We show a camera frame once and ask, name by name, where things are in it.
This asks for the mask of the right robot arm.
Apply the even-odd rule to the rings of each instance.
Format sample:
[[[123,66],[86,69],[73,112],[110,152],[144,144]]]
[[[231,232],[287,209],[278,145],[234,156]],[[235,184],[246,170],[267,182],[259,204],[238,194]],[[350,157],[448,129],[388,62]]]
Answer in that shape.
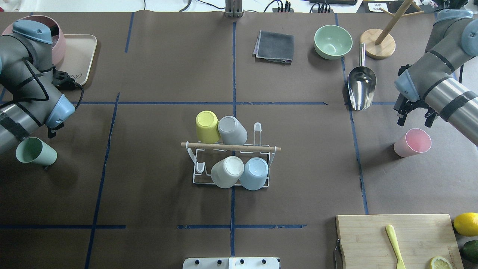
[[[441,117],[477,144],[477,94],[452,76],[477,56],[477,26],[468,10],[441,10],[437,14],[425,54],[413,65],[402,67],[394,82],[400,92],[394,105],[400,126],[412,110],[427,108],[427,127]]]

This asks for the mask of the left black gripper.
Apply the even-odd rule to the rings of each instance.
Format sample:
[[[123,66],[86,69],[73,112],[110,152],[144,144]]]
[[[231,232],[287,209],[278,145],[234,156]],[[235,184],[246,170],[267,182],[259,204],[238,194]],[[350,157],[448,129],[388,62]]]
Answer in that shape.
[[[76,81],[70,77],[70,75],[64,71],[60,71],[56,69],[56,66],[52,68],[52,84],[58,90],[74,90],[76,86]],[[52,128],[47,128],[48,131],[48,138],[53,139],[56,136],[56,130]]]

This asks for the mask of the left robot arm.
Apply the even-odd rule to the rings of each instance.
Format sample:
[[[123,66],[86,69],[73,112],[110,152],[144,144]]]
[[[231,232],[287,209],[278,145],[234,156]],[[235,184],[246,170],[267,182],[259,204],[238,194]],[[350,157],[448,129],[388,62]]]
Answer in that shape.
[[[41,126],[49,138],[63,128],[74,105],[53,84],[52,34],[43,23],[18,20],[2,35],[0,82],[13,99],[1,105],[0,151],[6,152]]]

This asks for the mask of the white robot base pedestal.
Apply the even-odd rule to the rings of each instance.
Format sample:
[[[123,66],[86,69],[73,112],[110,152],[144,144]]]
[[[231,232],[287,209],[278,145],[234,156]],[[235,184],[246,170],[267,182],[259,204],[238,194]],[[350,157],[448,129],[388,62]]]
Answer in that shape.
[[[276,257],[191,257],[183,262],[183,269],[280,269]]]

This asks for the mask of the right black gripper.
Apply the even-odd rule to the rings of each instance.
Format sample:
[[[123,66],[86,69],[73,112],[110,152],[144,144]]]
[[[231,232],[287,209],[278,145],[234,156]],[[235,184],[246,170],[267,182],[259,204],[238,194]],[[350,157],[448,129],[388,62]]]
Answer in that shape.
[[[434,121],[438,118],[438,112],[431,108],[422,97],[423,91],[420,88],[420,78],[415,65],[401,66],[399,69],[399,76],[396,79],[396,89],[399,91],[399,97],[396,100],[396,112],[398,113],[397,124],[404,126],[406,118],[410,112],[417,108],[426,108],[425,126],[432,127]]]

